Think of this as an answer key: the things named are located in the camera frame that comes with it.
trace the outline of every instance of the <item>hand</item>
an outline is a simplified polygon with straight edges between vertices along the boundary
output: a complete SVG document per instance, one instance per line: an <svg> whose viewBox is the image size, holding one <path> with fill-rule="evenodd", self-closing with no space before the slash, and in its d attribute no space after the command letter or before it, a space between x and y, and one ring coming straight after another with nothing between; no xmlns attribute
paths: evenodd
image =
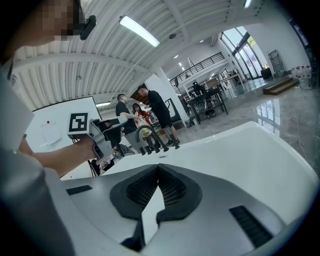
<svg viewBox="0 0 320 256"><path fill-rule="evenodd" d="M137 121L141 121L140 116L138 116L138 115L134 115L133 119L137 120Z"/></svg>
<svg viewBox="0 0 320 256"><path fill-rule="evenodd" d="M125 128L121 127L121 137L125 136L123 133ZM96 159L96 153L94 151L95 141L90 136L84 136L80 141L76 143L79 147L82 147L82 152L85 154L85 158L88 160Z"/></svg>

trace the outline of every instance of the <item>black pants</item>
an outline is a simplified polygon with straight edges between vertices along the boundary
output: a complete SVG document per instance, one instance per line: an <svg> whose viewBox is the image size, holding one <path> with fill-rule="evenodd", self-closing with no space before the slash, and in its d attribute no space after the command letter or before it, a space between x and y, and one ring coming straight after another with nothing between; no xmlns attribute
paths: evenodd
<svg viewBox="0 0 320 256"><path fill-rule="evenodd" d="M145 137L146 142L148 143L150 149L154 149L153 147L153 142L152 142L152 136L149 135L148 137ZM155 140L155 144L158 146L158 148L161 147L161 144L159 143L159 141Z"/></svg>

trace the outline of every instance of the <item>black shorts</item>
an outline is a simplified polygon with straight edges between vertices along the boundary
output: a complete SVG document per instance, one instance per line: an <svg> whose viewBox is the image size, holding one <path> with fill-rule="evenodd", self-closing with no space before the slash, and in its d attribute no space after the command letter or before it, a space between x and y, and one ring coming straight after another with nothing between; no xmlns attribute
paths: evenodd
<svg viewBox="0 0 320 256"><path fill-rule="evenodd" d="M169 126L169 127L172 126L170 114L166 114L165 116L161 116L160 118L158 118L158 120L159 120L159 125L161 126L162 129L166 128L167 126Z"/></svg>

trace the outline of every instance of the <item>shoe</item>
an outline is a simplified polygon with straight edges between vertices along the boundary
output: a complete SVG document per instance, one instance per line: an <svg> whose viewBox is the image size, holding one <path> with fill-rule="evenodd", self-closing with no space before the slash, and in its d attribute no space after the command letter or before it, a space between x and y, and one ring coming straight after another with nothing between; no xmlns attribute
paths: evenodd
<svg viewBox="0 0 320 256"><path fill-rule="evenodd" d="M170 146L172 143L173 143L172 140L169 139L168 142L167 142L165 145L166 145L166 146Z"/></svg>

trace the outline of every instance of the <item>paper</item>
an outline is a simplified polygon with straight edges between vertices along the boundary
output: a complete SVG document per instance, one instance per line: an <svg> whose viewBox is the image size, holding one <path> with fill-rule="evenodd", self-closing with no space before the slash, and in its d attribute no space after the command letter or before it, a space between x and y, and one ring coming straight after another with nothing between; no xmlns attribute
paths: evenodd
<svg viewBox="0 0 320 256"><path fill-rule="evenodd" d="M46 125L43 125L42 133L44 139L49 145L56 143L58 140L62 138L59 128L55 123L48 123Z"/></svg>

